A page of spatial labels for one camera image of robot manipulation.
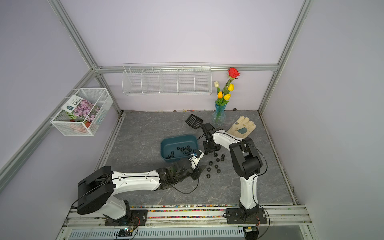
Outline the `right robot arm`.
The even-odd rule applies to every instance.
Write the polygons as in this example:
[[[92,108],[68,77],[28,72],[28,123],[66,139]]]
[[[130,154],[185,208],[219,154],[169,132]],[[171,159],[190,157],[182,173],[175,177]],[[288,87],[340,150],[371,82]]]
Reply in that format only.
[[[206,138],[205,152],[211,153],[220,148],[229,150],[233,168],[240,177],[239,207],[225,210],[227,224],[266,224],[267,214],[257,199],[257,180],[263,162],[253,140],[235,137],[221,128],[214,128],[210,123],[202,124],[201,128]]]

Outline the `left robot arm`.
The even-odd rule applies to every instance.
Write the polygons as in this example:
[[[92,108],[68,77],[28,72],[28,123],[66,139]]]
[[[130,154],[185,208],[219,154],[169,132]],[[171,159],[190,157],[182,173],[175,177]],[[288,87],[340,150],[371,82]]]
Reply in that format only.
[[[174,162],[168,168],[142,173],[121,173],[104,166],[78,183],[77,214],[100,213],[120,223],[130,221],[132,214],[127,200],[115,195],[133,191],[162,191],[176,189],[176,184],[187,178],[198,181],[205,165],[199,162],[204,153],[193,153],[186,159]]]

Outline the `teal plastic storage box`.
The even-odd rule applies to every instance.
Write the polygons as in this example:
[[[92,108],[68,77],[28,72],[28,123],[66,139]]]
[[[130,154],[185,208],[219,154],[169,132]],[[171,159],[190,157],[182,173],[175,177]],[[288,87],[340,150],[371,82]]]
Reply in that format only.
[[[176,162],[198,152],[198,140],[194,135],[170,137],[161,142],[161,157],[167,163]]]

